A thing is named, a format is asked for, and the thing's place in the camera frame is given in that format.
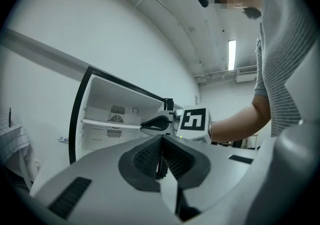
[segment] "air conditioning unit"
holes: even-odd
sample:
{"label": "air conditioning unit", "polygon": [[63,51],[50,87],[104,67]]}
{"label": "air conditioning unit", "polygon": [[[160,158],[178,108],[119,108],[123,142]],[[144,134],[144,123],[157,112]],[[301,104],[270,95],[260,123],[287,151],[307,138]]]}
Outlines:
{"label": "air conditioning unit", "polygon": [[240,67],[237,69],[235,80],[239,82],[253,81],[257,78],[257,66]]}

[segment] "man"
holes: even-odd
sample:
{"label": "man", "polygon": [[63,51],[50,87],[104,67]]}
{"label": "man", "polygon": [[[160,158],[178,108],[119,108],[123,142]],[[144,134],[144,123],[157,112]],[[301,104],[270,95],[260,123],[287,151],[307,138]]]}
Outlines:
{"label": "man", "polygon": [[301,117],[285,87],[317,38],[317,23],[304,0],[214,0],[242,8],[249,19],[261,17],[256,43],[257,80],[252,104],[212,124],[212,141],[238,141],[271,119],[271,136],[298,124]]}

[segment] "checkered cloth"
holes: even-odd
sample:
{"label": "checkered cloth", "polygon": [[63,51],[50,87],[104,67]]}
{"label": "checkered cloth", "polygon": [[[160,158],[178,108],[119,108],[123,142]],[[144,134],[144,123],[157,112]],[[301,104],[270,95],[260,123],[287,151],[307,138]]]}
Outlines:
{"label": "checkered cloth", "polygon": [[23,156],[28,151],[30,141],[19,124],[12,124],[9,127],[9,116],[0,114],[0,161],[1,165],[11,157],[16,151],[23,149]]}

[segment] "black rectangular slot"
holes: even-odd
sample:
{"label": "black rectangular slot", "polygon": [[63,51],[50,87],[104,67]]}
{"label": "black rectangular slot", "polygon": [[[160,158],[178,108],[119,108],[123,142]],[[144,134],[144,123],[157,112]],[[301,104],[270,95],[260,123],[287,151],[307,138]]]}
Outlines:
{"label": "black rectangular slot", "polygon": [[79,202],[82,195],[89,187],[91,179],[77,177],[70,185],[53,201],[48,209],[66,219]]}
{"label": "black rectangular slot", "polygon": [[251,165],[251,163],[253,162],[252,158],[247,158],[247,157],[243,157],[243,156],[239,156],[239,155],[232,155],[229,157],[229,159],[234,160],[234,161],[239,161],[242,163],[246,163]]}

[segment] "fluorescent light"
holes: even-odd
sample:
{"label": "fluorescent light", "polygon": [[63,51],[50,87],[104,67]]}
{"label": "fluorescent light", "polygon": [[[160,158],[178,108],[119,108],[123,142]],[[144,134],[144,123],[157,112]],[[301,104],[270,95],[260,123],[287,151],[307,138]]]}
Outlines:
{"label": "fluorescent light", "polygon": [[229,70],[233,71],[235,69],[237,41],[230,40],[228,43],[229,43]]}

